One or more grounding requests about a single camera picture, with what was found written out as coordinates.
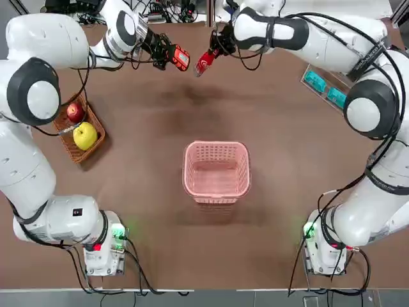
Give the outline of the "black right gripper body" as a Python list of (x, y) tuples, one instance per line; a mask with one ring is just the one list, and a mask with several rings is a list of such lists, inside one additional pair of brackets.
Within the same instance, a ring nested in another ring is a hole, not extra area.
[(235, 43), (233, 41), (233, 27), (226, 24), (221, 32), (219, 32), (219, 42), (221, 49), (224, 49), (229, 54), (234, 54), (236, 52)]

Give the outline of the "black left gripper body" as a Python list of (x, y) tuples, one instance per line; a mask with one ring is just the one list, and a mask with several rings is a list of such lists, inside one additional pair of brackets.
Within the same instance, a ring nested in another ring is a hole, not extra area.
[(149, 54), (148, 63), (164, 62), (165, 60), (165, 34), (155, 33), (148, 28), (145, 39), (141, 44), (143, 51)]

